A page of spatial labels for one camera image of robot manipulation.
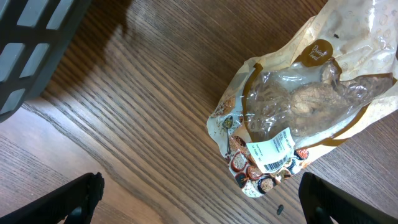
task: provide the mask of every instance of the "beige packaging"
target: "beige packaging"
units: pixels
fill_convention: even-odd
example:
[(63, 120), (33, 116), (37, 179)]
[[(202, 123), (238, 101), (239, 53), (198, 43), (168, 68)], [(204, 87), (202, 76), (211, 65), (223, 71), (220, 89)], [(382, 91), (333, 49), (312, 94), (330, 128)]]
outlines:
[[(329, 0), (319, 15), (310, 18), (280, 50), (250, 58), (244, 63), (210, 116), (207, 128), (247, 196), (264, 195), (276, 184), (397, 109), (397, 34), (398, 0)], [(325, 71), (337, 74), (336, 80), (325, 78)], [(315, 79), (320, 75), (319, 80), (311, 80), (311, 74)], [(371, 75), (366, 77), (366, 82), (371, 87), (368, 84), (358, 84), (358, 80), (365, 75)], [(254, 103), (257, 106), (261, 104), (251, 101), (251, 97), (259, 97), (255, 95), (259, 92), (251, 86), (256, 77), (262, 78), (260, 84), (263, 82), (268, 86), (263, 89), (272, 93), (269, 98), (276, 102), (274, 107), (270, 106), (270, 101), (267, 101), (268, 105), (265, 103), (267, 112), (264, 108), (254, 108)], [(300, 80), (309, 81), (289, 86), (281, 81), (286, 80), (286, 77), (300, 77)], [(384, 89), (375, 93), (379, 87), (374, 80), (378, 82), (383, 77), (390, 78), (391, 83), (386, 88), (387, 84), (383, 81), (380, 86)], [(274, 81), (281, 83), (283, 88), (277, 88)], [(297, 98), (298, 92), (303, 93), (304, 88), (308, 91), (312, 87), (310, 85), (315, 85), (322, 90), (319, 91), (322, 97), (330, 98), (339, 88), (353, 88), (353, 82), (356, 82), (355, 91), (368, 87), (374, 90), (372, 97), (364, 100), (366, 97), (362, 97), (362, 92), (356, 94), (361, 103), (349, 111), (346, 108), (342, 110), (339, 114), (344, 115), (331, 119), (328, 128), (298, 139), (295, 135), (305, 133), (303, 128), (294, 129), (289, 119), (281, 124), (283, 118), (291, 116), (292, 111), (295, 112), (293, 107), (297, 103), (293, 104), (292, 99)], [(345, 95), (342, 91), (337, 92), (340, 96)], [(289, 113), (276, 113), (277, 110)], [(253, 111), (262, 111), (263, 114), (255, 117), (258, 114)], [(278, 116), (269, 117), (270, 111)], [(254, 118), (260, 122), (259, 126), (248, 126)], [(311, 128), (309, 122), (302, 124), (305, 124), (302, 126), (304, 128)], [(266, 130), (267, 125), (273, 132)], [(267, 137), (253, 134), (258, 130), (263, 130)]]

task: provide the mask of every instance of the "rectangular hole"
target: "rectangular hole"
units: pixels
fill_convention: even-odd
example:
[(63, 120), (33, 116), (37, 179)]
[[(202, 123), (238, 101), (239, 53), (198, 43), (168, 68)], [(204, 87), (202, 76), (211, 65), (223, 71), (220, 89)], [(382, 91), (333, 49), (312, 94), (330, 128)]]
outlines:
[(29, 0), (18, 19), (17, 25), (34, 27), (39, 20), (48, 0)]
[(47, 29), (58, 29), (61, 26), (63, 18), (67, 15), (73, 0), (61, 0), (51, 16), (49, 23), (47, 24)]
[(6, 11), (9, 2), (10, 0), (0, 0), (0, 20), (4, 12)]
[(0, 82), (4, 82), (24, 49), (22, 43), (9, 43), (0, 55)]
[(36, 72), (48, 48), (48, 44), (37, 44), (19, 78), (32, 76)]
[(4, 114), (4, 113), (14, 110), (15, 107), (17, 107), (18, 103), (20, 102), (24, 92), (25, 92), (25, 89), (13, 91), (8, 96), (6, 103), (2, 106), (0, 114)]

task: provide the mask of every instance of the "clear plastic film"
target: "clear plastic film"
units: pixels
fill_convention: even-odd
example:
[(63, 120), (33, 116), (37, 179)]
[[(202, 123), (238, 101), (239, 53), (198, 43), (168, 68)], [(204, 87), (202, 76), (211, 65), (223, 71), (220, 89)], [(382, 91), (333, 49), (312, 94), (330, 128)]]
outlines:
[(398, 109), (398, 0), (329, 0), (280, 50), (250, 58), (207, 121), (260, 197)]

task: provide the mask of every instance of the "small black speck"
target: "small black speck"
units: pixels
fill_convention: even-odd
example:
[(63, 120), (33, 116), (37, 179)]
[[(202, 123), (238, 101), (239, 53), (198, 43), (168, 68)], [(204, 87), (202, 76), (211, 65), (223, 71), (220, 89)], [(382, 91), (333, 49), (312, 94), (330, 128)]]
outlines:
[(278, 210), (276, 211), (276, 214), (280, 215), (283, 210), (284, 210), (284, 206), (283, 205), (279, 205)]

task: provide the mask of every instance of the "crumpled plastic wrapper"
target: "crumpled plastic wrapper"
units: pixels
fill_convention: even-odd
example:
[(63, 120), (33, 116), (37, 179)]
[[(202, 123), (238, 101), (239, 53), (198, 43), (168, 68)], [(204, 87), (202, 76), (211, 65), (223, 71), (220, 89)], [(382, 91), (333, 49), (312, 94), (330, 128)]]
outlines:
[(260, 197), (398, 108), (398, 0), (330, 0), (277, 52), (238, 70), (207, 122)]

